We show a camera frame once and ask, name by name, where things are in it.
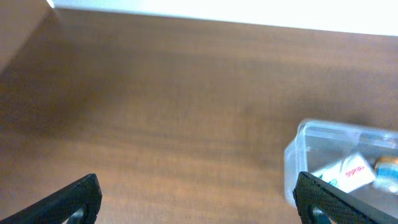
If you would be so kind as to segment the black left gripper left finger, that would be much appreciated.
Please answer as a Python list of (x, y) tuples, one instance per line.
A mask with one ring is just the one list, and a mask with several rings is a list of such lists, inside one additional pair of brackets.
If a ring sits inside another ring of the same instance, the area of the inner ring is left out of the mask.
[(94, 223), (102, 193), (96, 174), (88, 174), (1, 223)]

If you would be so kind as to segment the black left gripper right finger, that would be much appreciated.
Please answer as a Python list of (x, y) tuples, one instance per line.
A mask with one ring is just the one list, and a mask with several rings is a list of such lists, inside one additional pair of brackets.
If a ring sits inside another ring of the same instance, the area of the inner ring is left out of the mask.
[(397, 223), (397, 218), (356, 199), (308, 172), (299, 173), (293, 196), (303, 224)]

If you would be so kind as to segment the white Panadol box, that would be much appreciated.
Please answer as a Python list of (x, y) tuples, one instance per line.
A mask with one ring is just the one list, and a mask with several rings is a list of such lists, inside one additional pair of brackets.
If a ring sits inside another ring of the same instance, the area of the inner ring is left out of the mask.
[(345, 193), (364, 187), (376, 179), (373, 168), (360, 153), (332, 162), (313, 171), (312, 175)]

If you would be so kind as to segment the gold lid balm jar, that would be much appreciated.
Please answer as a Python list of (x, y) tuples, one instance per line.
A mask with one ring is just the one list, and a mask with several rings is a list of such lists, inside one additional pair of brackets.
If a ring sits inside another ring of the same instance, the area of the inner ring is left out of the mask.
[(397, 195), (397, 157), (380, 157), (375, 165), (375, 189)]

